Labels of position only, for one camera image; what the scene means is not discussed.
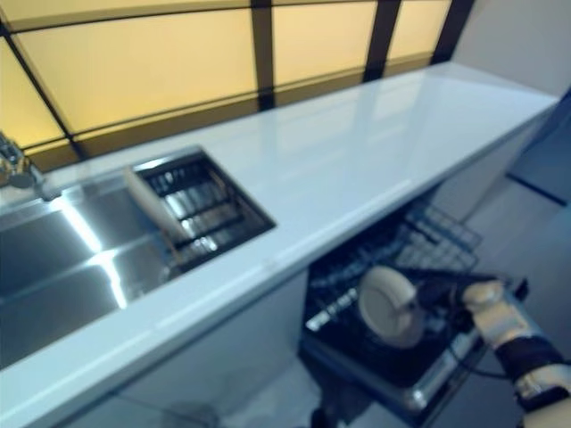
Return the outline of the black silver robot right hand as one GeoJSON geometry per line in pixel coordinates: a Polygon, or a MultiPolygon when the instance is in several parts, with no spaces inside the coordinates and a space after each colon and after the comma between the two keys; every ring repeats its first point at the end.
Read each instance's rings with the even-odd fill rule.
{"type": "Polygon", "coordinates": [[[391,293],[401,313],[419,315],[451,310],[460,304],[463,292],[472,283],[467,276],[449,271],[410,269],[398,271],[391,293]]]}

